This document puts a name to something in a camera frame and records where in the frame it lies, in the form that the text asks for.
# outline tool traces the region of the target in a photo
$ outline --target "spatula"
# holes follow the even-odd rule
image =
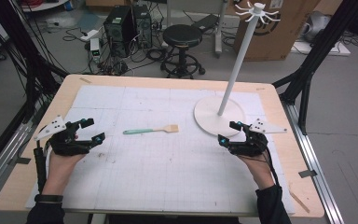
[[[132,134],[132,133],[150,133],[150,132],[159,132],[164,131],[166,133],[178,133],[179,132],[179,126],[177,124],[170,124],[162,128],[156,128],[156,129],[134,129],[134,130],[127,130],[124,131],[124,134]]]

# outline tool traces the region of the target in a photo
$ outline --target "spatula handle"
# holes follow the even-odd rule
[[[132,134],[132,133],[150,133],[153,132],[153,129],[134,129],[134,130],[127,130],[124,131],[124,134]]]

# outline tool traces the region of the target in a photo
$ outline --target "wooden table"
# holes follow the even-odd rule
[[[58,114],[65,116],[76,98],[77,91],[83,85],[224,91],[227,83],[187,79],[71,75],[62,83],[36,129],[40,130]],[[307,166],[275,88],[270,84],[238,82],[233,91],[258,93],[268,121],[288,129],[287,133],[273,134],[273,138],[296,209],[293,217],[322,217],[324,209],[311,178],[301,178],[298,174],[306,171]],[[22,157],[32,159],[31,162],[17,164],[1,190],[0,211],[27,211],[25,204],[36,180],[34,148],[35,141],[31,141],[22,154]]]

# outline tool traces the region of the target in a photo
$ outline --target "white pole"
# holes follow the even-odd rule
[[[229,78],[225,96],[223,97],[222,104],[220,105],[218,116],[222,116],[225,111],[226,104],[228,101],[228,97],[231,94],[232,87],[234,86],[235,80],[237,80],[238,73],[240,72],[241,65],[243,63],[243,59],[245,58],[246,51],[248,50],[249,44],[251,43],[251,39],[253,33],[255,32],[255,27],[257,26],[258,16],[254,16],[248,24],[248,28],[246,29],[245,37],[242,40],[240,51],[238,52],[237,61],[234,64],[234,69],[232,70],[231,77]]]

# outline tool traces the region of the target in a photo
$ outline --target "computer tower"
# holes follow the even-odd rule
[[[128,57],[131,51],[130,42],[135,38],[131,7],[114,6],[103,27],[111,44],[112,55]]]
[[[151,49],[152,43],[152,20],[146,5],[133,6],[133,18],[135,19],[135,30],[138,35],[138,47]]]

